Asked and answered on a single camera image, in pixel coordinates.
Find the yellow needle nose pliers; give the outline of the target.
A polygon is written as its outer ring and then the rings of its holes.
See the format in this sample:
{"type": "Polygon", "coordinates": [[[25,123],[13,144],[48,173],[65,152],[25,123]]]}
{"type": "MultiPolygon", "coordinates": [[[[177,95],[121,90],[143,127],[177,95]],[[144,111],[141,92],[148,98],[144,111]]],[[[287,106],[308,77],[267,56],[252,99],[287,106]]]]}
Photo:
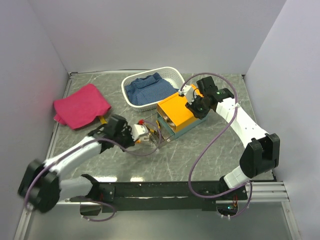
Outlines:
{"type": "Polygon", "coordinates": [[[160,136],[159,130],[161,129],[161,126],[158,120],[155,120],[154,122],[149,122],[146,126],[151,134],[153,134],[156,137],[160,136]]]}

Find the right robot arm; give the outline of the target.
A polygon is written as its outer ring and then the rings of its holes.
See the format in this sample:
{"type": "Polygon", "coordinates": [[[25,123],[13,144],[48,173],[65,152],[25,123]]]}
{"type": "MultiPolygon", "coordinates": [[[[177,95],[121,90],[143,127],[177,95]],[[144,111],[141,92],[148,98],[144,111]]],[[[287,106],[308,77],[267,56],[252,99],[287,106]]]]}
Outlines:
{"type": "Polygon", "coordinates": [[[238,101],[238,94],[233,85],[219,89],[214,80],[214,73],[205,72],[196,82],[199,93],[184,83],[178,94],[186,97],[186,108],[197,119],[204,119],[210,111],[221,116],[227,126],[232,128],[244,146],[239,165],[220,178],[218,194],[211,198],[231,199],[238,188],[243,187],[254,177],[275,169],[279,165],[280,138],[269,134],[243,110],[238,101]]]}

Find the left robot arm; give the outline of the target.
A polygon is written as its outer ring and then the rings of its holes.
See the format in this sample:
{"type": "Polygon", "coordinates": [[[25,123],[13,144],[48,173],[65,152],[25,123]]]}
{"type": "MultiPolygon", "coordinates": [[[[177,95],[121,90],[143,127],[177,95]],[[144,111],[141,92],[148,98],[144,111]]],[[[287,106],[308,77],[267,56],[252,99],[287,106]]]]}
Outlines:
{"type": "Polygon", "coordinates": [[[70,181],[63,181],[63,177],[114,146],[127,151],[147,132],[143,125],[129,125],[124,117],[114,114],[107,123],[90,131],[65,152],[44,161],[33,160],[26,168],[18,195],[26,206],[32,205],[41,213],[50,211],[59,201],[68,198],[82,196],[94,201],[100,197],[100,183],[94,177],[83,174],[70,181]]]}

